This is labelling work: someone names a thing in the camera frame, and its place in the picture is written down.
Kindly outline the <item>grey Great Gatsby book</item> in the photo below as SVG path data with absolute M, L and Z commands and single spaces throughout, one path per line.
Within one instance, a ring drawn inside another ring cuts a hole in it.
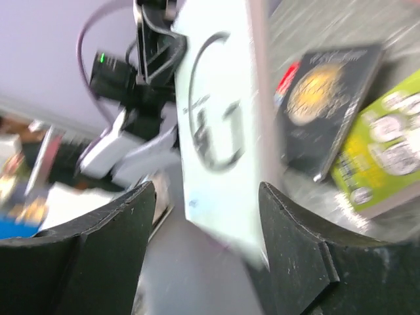
M 186 1 L 175 74 L 188 221 L 255 268 L 267 264 L 259 184 L 275 176 L 263 1 Z

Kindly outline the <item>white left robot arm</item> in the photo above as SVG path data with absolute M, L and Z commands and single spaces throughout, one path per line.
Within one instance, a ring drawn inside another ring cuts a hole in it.
M 121 187 L 158 171 L 176 154 L 177 124 L 161 131 L 161 113 L 166 103 L 175 102 L 175 72 L 187 51 L 186 37 L 171 30 L 176 1 L 132 1 L 136 37 L 125 57 L 98 51 L 87 74 L 84 36 L 125 6 L 121 1 L 102 5 L 86 21 L 76 45 L 83 83 L 108 126 L 80 155 L 75 173 Z

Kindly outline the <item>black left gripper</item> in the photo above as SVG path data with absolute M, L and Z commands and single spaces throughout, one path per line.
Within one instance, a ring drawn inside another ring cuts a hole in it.
M 98 98 L 128 110 L 160 112 L 175 100 L 175 71 L 187 50 L 184 35 L 173 32 L 176 1 L 133 1 L 137 26 L 138 66 L 98 51 L 89 87 Z

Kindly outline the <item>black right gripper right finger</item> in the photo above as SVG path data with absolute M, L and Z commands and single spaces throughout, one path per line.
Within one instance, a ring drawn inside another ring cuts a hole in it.
M 418 242 L 351 232 L 266 182 L 259 209 L 280 314 L 419 313 Z

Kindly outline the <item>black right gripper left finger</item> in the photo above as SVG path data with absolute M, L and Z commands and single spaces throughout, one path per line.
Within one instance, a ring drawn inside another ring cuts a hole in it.
M 1 241 L 2 314 L 130 314 L 156 205 L 147 182 L 31 238 Z

